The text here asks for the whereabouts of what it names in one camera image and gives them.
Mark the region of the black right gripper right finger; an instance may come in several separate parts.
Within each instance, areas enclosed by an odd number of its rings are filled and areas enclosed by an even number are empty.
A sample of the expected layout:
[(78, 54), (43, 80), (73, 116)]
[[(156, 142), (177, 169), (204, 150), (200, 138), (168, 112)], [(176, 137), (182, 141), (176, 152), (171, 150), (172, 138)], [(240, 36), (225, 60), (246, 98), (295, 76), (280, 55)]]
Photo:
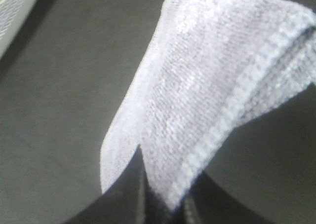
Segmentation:
[(195, 180), (183, 199), (186, 224), (268, 224), (269, 220), (242, 205), (205, 172)]

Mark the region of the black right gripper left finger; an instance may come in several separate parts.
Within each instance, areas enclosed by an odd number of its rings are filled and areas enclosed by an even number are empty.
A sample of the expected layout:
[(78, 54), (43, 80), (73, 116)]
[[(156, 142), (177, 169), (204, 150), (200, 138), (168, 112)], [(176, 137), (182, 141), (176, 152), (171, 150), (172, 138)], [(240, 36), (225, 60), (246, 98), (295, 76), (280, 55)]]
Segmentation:
[(173, 214), (150, 188), (140, 147), (119, 178), (66, 224), (171, 224)]

